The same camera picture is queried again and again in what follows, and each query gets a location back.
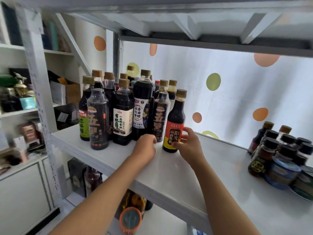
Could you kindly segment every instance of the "orange dot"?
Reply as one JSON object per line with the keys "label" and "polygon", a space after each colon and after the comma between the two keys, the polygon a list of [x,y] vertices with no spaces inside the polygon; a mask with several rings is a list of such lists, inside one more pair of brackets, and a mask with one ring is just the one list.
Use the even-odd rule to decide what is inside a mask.
{"label": "orange dot", "polygon": [[150,56],[154,56],[157,52],[157,44],[156,43],[151,43],[150,44]]}
{"label": "orange dot", "polygon": [[261,67],[269,67],[277,62],[280,55],[254,54],[254,60]]}
{"label": "orange dot", "polygon": [[98,51],[103,51],[106,49],[106,42],[105,42],[104,38],[102,38],[100,36],[95,37],[94,45],[95,45],[96,50],[98,50]]}
{"label": "orange dot", "polygon": [[266,119],[268,115],[268,109],[267,108],[259,108],[259,109],[256,109],[252,116],[253,118],[256,120],[256,121],[263,121]]}
{"label": "orange dot", "polygon": [[193,120],[196,123],[200,123],[202,121],[202,115],[199,112],[194,113]]}

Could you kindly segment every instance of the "white cabinet door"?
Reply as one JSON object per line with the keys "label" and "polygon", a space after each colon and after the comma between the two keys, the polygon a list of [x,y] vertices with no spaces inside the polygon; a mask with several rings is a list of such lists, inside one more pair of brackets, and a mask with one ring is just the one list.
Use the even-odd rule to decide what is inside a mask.
{"label": "white cabinet door", "polygon": [[38,163],[0,181],[1,234],[20,235],[49,211]]}

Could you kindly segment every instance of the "person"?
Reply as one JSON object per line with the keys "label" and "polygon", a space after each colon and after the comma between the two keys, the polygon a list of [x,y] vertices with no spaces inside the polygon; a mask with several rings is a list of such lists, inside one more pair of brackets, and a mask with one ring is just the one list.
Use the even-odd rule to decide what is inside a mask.
{"label": "person", "polygon": [[[174,142],[181,156],[194,170],[202,189],[208,219],[214,235],[260,235],[221,180],[206,161],[198,136],[191,128]],[[151,162],[156,150],[154,135],[145,134],[132,154],[94,192],[78,205],[49,235],[105,234],[131,182]]]}

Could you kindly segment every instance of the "hand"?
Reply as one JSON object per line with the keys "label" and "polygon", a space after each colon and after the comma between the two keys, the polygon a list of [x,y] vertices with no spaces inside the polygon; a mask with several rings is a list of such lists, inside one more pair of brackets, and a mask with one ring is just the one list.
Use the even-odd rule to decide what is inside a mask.
{"label": "hand", "polygon": [[154,148],[154,143],[156,143],[156,137],[152,134],[142,135],[136,142],[135,148],[131,154],[131,157],[136,158],[144,163],[146,166],[152,161],[156,154],[156,149]]}
{"label": "hand", "polygon": [[172,146],[179,150],[182,158],[194,169],[196,165],[203,160],[206,161],[206,159],[203,155],[200,140],[194,131],[188,127],[184,127],[183,131],[188,133],[182,135],[181,141],[185,143],[172,142]]}

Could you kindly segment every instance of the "red and yellow label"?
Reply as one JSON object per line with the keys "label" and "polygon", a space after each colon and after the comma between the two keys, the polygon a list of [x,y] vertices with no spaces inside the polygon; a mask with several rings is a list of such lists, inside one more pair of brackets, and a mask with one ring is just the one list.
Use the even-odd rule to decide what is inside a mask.
{"label": "red and yellow label", "polygon": [[163,146],[166,147],[167,149],[176,149],[172,147],[171,144],[172,142],[180,142],[183,128],[184,124],[176,124],[167,121]]}

